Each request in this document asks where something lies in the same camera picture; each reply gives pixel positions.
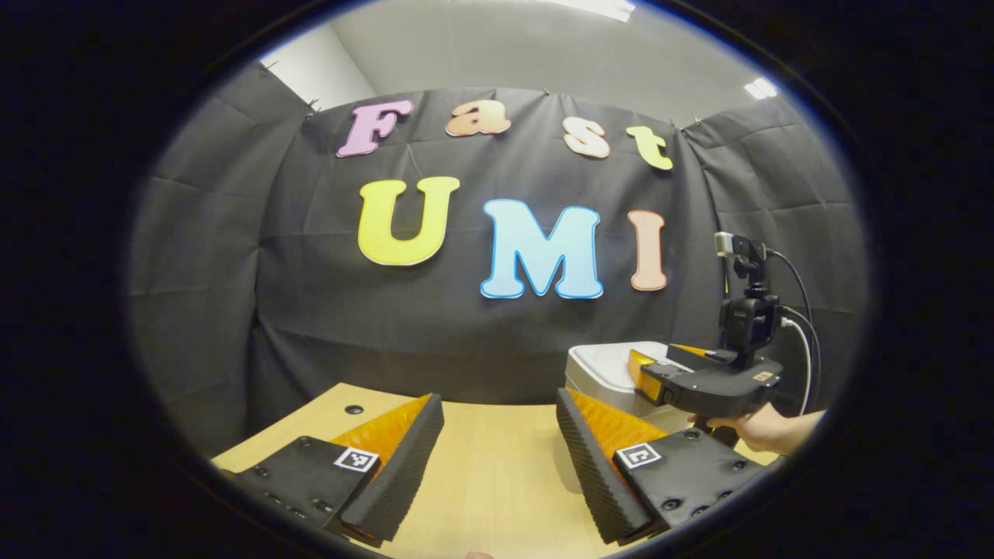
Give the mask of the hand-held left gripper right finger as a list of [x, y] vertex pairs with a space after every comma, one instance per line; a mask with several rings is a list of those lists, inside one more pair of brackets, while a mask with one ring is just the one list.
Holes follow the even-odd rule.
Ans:
[[767, 471], [703, 429], [668, 434], [565, 387], [557, 390], [556, 418], [606, 543], [628, 544], [688, 523]]

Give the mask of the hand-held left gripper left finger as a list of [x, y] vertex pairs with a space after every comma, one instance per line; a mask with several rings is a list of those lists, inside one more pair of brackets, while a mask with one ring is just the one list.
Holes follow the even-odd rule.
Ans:
[[383, 544], [407, 517], [443, 426], [443, 398], [427, 394], [327, 441], [298, 436], [226, 478], [296, 523]]

